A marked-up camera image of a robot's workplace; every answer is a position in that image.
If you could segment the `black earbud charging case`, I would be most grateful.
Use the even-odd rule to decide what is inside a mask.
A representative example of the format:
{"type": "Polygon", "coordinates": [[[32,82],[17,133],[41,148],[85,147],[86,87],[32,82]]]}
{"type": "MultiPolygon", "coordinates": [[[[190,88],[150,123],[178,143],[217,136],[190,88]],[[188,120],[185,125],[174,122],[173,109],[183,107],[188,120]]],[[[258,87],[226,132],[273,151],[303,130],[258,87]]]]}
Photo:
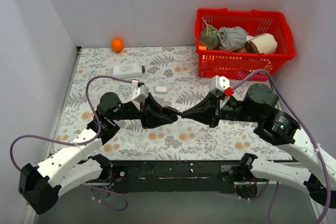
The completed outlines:
{"type": "Polygon", "coordinates": [[[179,110],[170,106],[163,107],[162,113],[173,122],[177,121],[178,117],[182,115],[179,110]]]}

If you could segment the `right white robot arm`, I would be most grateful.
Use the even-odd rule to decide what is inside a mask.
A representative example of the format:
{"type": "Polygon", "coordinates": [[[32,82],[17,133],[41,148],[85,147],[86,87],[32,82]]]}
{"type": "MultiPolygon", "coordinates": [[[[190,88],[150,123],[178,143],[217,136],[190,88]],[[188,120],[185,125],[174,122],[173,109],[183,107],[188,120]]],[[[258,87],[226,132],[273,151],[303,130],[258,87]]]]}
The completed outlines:
{"type": "Polygon", "coordinates": [[[327,186],[318,152],[299,122],[276,108],[278,100],[279,97],[268,86],[253,84],[241,101],[230,97],[221,106],[219,93],[209,93],[199,104],[184,111],[181,117],[209,127],[218,126],[221,120],[256,123],[256,135],[287,152],[304,167],[274,164],[254,154],[245,153],[238,165],[222,173],[223,178],[230,182],[246,182],[254,178],[275,180],[302,190],[325,206],[327,186]]]}

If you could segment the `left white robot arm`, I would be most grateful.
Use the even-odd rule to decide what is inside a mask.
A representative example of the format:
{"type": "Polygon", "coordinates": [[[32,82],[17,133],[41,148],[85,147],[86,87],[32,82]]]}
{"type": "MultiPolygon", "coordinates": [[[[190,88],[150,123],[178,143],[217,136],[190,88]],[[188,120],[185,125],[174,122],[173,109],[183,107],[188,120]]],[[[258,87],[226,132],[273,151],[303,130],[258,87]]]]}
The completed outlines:
{"type": "Polygon", "coordinates": [[[92,120],[69,146],[37,165],[26,164],[20,171],[19,193],[41,215],[51,209],[67,191],[97,179],[106,182],[112,175],[112,163],[101,154],[80,161],[102,147],[119,131],[116,120],[140,120],[142,127],[153,129],[177,120],[179,112],[161,106],[151,94],[140,102],[122,103],[113,92],[105,93],[97,106],[98,120],[92,120]]]}

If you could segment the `white earbud charging case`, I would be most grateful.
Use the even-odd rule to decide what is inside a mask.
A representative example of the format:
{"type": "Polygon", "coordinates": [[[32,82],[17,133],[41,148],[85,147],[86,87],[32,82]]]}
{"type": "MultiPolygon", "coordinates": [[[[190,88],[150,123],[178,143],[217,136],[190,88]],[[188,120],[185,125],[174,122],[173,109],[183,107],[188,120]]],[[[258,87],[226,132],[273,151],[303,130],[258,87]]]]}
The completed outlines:
{"type": "Polygon", "coordinates": [[[154,89],[155,93],[157,94],[166,94],[168,91],[168,88],[165,86],[156,86],[154,89]]]}

